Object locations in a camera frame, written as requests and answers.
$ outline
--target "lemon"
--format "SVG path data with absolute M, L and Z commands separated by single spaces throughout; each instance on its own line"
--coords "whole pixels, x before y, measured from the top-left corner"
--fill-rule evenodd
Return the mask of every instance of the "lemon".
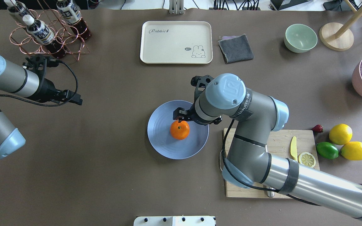
M 362 142 L 352 141 L 346 143 L 340 151 L 342 156 L 348 160 L 362 160 Z
M 339 150 L 329 142 L 320 142 L 316 145 L 318 154 L 327 159 L 335 159 L 339 156 Z
M 299 163 L 303 164 L 304 166 L 314 167 L 316 160 L 311 153 L 301 153 L 299 155 Z
M 337 145 L 348 143 L 353 136 L 353 130 L 346 124 L 334 126 L 329 132 L 329 140 Z

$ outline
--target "wooden cutting board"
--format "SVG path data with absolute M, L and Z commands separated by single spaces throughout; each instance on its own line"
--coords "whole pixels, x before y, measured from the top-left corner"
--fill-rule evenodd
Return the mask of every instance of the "wooden cutting board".
M 230 149 L 234 132 L 235 129 L 230 129 L 228 132 L 226 140 L 226 153 L 228 153 L 228 150 Z M 316 154 L 315 140 L 312 130 L 279 130 L 277 132 L 270 132 L 269 139 L 267 140 L 267 151 L 283 158 L 292 159 L 290 156 L 290 142 L 293 136 L 297 137 L 297 155 L 300 155 L 300 153 L 303 152 L 311 153 L 313 156 L 315 156 L 316 160 L 316 165 L 314 168 L 319 170 L 318 155 Z M 263 187 L 263 185 L 260 183 L 254 183 L 254 186 Z M 243 189 L 233 185 L 228 181 L 226 181 L 226 196 L 237 198 L 269 199 L 264 191 L 257 189 Z M 275 198 L 290 199 L 289 197 L 280 195 L 278 193 L 275 193 L 275 196 L 272 199 Z

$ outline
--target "round wooden base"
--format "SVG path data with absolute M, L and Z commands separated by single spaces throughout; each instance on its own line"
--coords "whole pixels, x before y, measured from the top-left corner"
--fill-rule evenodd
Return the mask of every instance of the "round wooden base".
M 347 29 L 339 38 L 336 38 L 336 32 L 343 27 L 340 23 L 327 23 L 319 30 L 319 38 L 328 48 L 336 51 L 348 50 L 354 43 L 354 36 L 350 29 Z

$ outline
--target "blue plate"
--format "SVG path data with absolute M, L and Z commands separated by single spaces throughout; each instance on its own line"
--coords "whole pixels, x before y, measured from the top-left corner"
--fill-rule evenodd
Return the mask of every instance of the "blue plate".
M 190 109 L 192 103 L 173 100 L 160 105 L 148 122 L 148 137 L 152 146 L 162 156 L 169 159 L 186 159 L 194 156 L 204 146 L 209 137 L 209 126 L 202 126 L 193 121 L 189 124 L 189 135 L 184 140 L 177 140 L 170 134 L 170 125 L 174 122 L 173 112 L 178 107 Z

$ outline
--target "gray cloth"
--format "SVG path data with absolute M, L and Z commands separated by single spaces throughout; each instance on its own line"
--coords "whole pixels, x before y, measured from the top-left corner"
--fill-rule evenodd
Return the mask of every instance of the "gray cloth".
M 226 63 L 251 60 L 254 58 L 254 54 L 245 34 L 241 36 L 223 37 L 218 43 L 226 59 Z

